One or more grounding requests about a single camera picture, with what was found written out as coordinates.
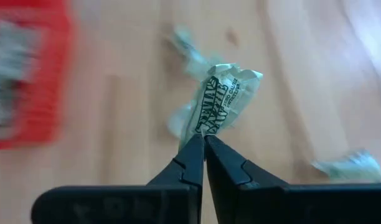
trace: crumpled wrapper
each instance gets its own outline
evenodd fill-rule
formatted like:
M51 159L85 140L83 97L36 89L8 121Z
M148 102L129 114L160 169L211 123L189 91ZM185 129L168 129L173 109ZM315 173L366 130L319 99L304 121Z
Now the crumpled wrapper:
M179 149L195 134L216 135L230 126L253 98L262 77L259 72L241 70L235 64L213 66L191 103Z
M361 149L343 158L312 165L333 182L381 182L381 168L370 153Z

